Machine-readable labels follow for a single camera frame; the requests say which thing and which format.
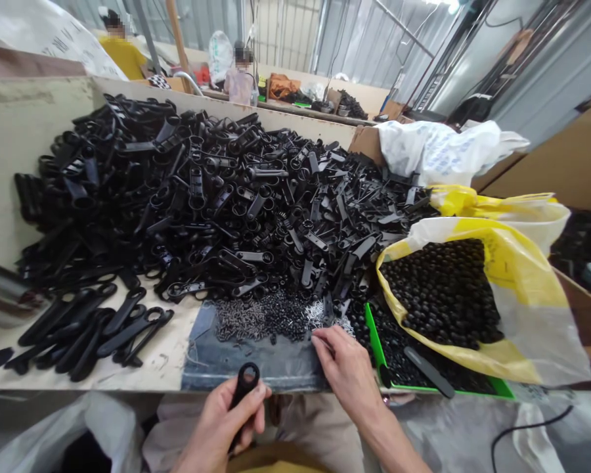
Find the corrugated metal wall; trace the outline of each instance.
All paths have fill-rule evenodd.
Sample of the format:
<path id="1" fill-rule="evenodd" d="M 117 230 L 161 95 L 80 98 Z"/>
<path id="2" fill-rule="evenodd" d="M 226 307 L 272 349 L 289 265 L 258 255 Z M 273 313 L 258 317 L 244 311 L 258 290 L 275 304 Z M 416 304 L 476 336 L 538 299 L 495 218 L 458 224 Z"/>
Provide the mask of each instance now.
<path id="1" fill-rule="evenodd" d="M 256 0 L 256 59 L 270 66 L 309 71 L 322 0 Z M 252 7 L 246 1 L 246 35 Z"/>
<path id="2" fill-rule="evenodd" d="M 100 30 L 99 6 L 118 13 L 126 8 L 136 31 L 142 33 L 133 0 L 53 1 L 88 28 Z M 141 1 L 154 40 L 173 43 L 164 0 Z M 455 19 L 446 5 L 428 5 L 424 0 L 383 3 L 433 52 Z M 413 89 L 429 60 L 373 0 L 253 0 L 253 4 L 256 57 L 270 66 L 326 77 L 343 72 L 351 81 L 389 89 L 404 64 L 404 92 Z M 245 39 L 252 26 L 250 0 L 177 0 L 177 12 L 186 46 L 192 49 L 206 51 L 215 30 L 224 31 L 233 43 Z"/>
<path id="3" fill-rule="evenodd" d="M 413 89 L 411 83 L 416 85 L 429 57 L 414 46 L 409 36 L 373 0 L 328 2 L 328 21 L 323 27 L 319 61 L 314 71 L 321 76 L 343 72 L 351 81 L 389 89 L 403 67 L 412 76 L 411 80 L 408 75 L 403 78 L 403 88 Z M 382 0 L 382 3 L 432 53 L 442 44 L 456 18 L 444 4 L 427 4 L 424 0 Z"/>

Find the pile of black plastic parts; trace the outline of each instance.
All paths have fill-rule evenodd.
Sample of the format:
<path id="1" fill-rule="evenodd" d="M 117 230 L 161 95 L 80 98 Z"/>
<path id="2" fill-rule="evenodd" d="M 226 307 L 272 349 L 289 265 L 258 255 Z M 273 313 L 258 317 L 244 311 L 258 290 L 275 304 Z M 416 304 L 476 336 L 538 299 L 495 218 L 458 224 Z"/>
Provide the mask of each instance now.
<path id="1" fill-rule="evenodd" d="M 138 275 L 178 302 L 257 298 L 281 286 L 311 299 L 368 290 L 378 252 L 437 215 L 414 179 L 337 142 L 266 131 L 154 99 L 106 96 L 16 174 L 22 217 L 45 233 L 20 274 L 51 292 Z"/>

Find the sleeve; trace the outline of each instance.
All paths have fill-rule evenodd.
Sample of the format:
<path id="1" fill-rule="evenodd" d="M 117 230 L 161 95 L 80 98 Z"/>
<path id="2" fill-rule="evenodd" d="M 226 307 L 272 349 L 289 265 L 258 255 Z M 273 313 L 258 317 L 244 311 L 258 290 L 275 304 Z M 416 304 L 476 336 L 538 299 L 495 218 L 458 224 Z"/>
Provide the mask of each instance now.
<path id="1" fill-rule="evenodd" d="M 140 50 L 136 48 L 136 46 L 131 45 L 133 47 L 133 54 L 136 56 L 136 64 L 139 66 L 144 66 L 146 64 L 146 57 L 142 55 Z"/>
<path id="2" fill-rule="evenodd" d="M 230 74 L 230 71 L 225 73 L 225 82 L 223 84 L 223 91 L 225 93 L 230 93 L 230 78 L 232 77 L 232 74 Z"/>

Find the right hand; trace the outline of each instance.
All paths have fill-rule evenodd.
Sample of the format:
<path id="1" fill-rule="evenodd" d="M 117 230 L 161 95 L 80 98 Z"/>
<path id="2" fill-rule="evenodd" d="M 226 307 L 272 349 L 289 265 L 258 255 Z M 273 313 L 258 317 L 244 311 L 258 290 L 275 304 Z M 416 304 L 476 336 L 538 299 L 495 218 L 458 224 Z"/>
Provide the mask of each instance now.
<path id="1" fill-rule="evenodd" d="M 367 350 L 344 329 L 338 325 L 318 328 L 311 341 L 330 387 L 358 428 L 372 422 L 382 409 L 387 409 L 374 379 Z"/>

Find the dark hair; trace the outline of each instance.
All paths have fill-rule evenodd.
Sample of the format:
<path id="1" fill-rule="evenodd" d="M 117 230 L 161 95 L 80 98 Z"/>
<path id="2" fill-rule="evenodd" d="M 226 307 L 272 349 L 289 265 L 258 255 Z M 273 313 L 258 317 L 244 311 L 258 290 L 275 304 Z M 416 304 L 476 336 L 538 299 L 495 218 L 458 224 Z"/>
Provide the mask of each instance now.
<path id="1" fill-rule="evenodd" d="M 101 15 L 100 19 L 103 21 L 105 28 L 118 28 L 119 26 L 123 26 L 120 21 L 120 16 L 118 16 L 118 13 L 112 9 L 108 9 L 107 15 Z"/>

